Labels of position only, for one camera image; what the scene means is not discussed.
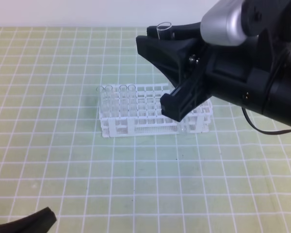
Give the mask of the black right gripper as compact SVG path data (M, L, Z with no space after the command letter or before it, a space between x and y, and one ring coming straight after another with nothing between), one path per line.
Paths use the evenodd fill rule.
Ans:
M243 1L247 39L239 46L206 43L199 22L172 26L162 39L156 26L136 37L138 54L176 87L160 98L163 116L182 121L210 96L259 114L291 114L291 0Z

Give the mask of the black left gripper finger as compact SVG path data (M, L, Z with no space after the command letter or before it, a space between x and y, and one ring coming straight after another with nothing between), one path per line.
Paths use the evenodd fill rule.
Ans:
M0 224L0 233L47 233L56 221L55 213L46 207L22 219Z

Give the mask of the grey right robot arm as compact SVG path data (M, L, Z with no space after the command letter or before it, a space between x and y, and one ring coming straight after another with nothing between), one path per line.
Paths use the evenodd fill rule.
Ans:
M214 96L291 127L291 0L220 0L199 23L150 26L136 45L174 86L164 116L182 121Z

